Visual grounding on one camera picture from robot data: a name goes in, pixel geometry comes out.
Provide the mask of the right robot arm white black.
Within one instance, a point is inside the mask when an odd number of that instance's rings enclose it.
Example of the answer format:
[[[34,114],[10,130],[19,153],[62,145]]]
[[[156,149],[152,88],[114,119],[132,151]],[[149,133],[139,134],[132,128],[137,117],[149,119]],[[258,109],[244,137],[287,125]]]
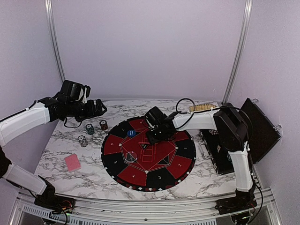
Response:
[[[217,131],[221,147],[228,151],[236,176],[236,196],[232,200],[232,206],[242,210],[250,203],[255,185],[248,159],[249,129],[239,109],[228,103],[202,111],[175,111],[166,115],[155,106],[146,112],[145,119],[150,127],[146,133],[150,144],[166,141],[179,131]]]

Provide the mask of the red brown poker chip stack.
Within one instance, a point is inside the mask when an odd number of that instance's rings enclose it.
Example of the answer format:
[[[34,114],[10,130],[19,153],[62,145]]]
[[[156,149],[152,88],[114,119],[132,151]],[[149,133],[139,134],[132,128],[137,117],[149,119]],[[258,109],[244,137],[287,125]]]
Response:
[[[106,120],[101,120],[101,121],[99,122],[99,124],[100,124],[101,130],[105,131],[105,130],[108,129],[108,124],[107,124],[107,121],[106,121]]]

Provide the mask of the blue small blind button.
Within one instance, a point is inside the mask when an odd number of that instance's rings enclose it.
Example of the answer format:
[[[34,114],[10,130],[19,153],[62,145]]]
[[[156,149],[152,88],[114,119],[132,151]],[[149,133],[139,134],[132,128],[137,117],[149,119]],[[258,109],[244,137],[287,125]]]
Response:
[[[129,130],[129,131],[127,131],[127,136],[134,137],[135,135],[136,135],[136,131],[135,130]]]

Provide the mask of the triangular all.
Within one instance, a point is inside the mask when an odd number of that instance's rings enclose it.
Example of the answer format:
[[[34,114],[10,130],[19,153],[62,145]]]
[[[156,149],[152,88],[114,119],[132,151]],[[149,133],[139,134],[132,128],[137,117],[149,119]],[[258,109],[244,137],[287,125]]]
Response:
[[[140,143],[140,146],[141,146],[142,150],[146,150],[148,148],[149,144],[148,143]]]

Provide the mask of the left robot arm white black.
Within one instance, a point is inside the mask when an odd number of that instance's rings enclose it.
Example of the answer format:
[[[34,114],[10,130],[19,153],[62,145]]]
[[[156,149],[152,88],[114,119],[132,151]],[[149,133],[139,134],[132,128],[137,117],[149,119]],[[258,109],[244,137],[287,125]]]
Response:
[[[24,169],[5,156],[5,147],[31,147],[26,154],[38,153],[46,147],[46,138],[50,137],[52,122],[74,118],[82,123],[86,119],[102,116],[107,108],[100,99],[89,99],[90,86],[65,80],[59,92],[53,97],[35,101],[31,106],[7,116],[0,121],[0,176],[16,187],[31,191],[48,208],[59,205],[60,198],[55,188],[46,179],[32,173],[32,166]]]

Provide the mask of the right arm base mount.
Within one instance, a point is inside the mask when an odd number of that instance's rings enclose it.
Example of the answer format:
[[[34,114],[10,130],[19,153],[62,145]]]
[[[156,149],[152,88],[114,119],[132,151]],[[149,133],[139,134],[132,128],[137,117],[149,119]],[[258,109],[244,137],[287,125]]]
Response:
[[[256,200],[247,201],[245,198],[230,197],[216,201],[215,209],[220,215],[247,210],[257,206]]]

